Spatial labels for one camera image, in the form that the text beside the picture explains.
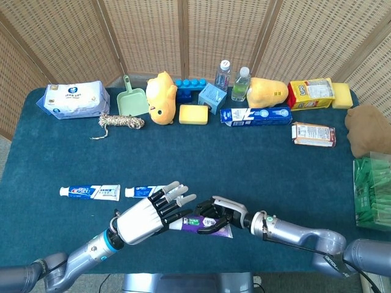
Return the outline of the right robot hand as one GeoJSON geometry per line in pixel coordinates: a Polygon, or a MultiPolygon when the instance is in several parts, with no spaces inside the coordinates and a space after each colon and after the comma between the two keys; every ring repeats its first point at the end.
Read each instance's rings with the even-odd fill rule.
{"type": "Polygon", "coordinates": [[[215,224],[209,227],[199,228],[197,230],[198,234],[213,234],[228,224],[245,229],[249,224],[247,218],[249,212],[245,205],[224,197],[213,196],[199,203],[194,212],[195,215],[215,219],[216,221],[215,224]]]}

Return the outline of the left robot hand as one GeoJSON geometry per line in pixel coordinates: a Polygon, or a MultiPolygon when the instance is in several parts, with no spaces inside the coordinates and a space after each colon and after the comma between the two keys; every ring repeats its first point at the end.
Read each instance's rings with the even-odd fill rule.
{"type": "Polygon", "coordinates": [[[190,214],[182,207],[197,198],[186,195],[188,186],[174,181],[153,192],[117,218],[117,234],[128,245],[136,245],[152,235],[162,233],[171,223],[190,214]]]}

